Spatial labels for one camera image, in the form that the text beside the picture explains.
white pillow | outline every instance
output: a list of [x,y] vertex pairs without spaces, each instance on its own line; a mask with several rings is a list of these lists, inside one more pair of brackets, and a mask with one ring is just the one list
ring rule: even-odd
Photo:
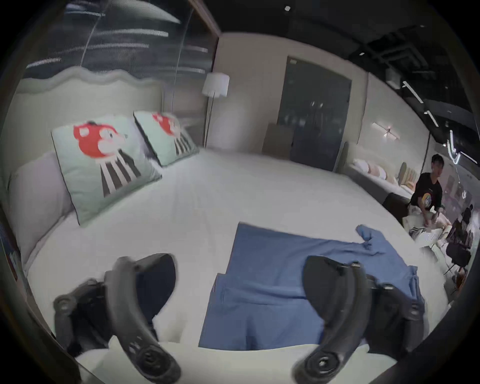
[[378,167],[378,170],[380,172],[380,176],[379,178],[381,178],[382,180],[386,180],[387,179],[387,173],[385,172],[385,169],[383,169],[381,166],[377,165]]
[[368,163],[362,159],[353,159],[353,165],[360,168],[363,172],[368,173]]
[[55,152],[18,168],[8,195],[10,224],[25,266],[36,243],[73,209]]

chair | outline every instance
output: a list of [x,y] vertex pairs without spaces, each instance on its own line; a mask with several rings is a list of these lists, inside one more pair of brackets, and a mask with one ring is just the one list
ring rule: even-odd
[[390,212],[397,221],[403,225],[402,218],[408,216],[408,204],[410,200],[395,193],[389,193],[382,206]]
[[446,254],[452,259],[452,265],[444,275],[446,275],[454,265],[458,265],[460,268],[465,268],[472,257],[470,251],[463,244],[449,243],[447,245]]

mint green pillow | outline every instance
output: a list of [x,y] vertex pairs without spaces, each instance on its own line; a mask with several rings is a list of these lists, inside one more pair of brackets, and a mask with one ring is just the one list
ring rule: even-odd
[[60,169],[84,225],[133,190],[161,178],[125,116],[104,116],[52,131]]
[[162,167],[198,153],[197,146],[174,115],[135,111],[133,116]]

dark glass door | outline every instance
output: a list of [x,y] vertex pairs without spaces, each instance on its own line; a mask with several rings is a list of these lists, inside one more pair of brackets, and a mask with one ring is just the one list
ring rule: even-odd
[[278,124],[294,127],[290,160],[332,171],[347,120],[351,80],[287,58]]

black ceiling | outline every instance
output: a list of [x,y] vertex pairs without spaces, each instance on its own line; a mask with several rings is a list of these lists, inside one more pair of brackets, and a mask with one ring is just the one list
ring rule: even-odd
[[[446,51],[433,36],[424,1],[204,0],[222,32],[276,35],[334,53],[385,81],[392,68],[407,88],[396,91],[439,143],[450,129],[455,147],[476,157],[479,133],[465,91]],[[429,109],[439,127],[424,111]]]

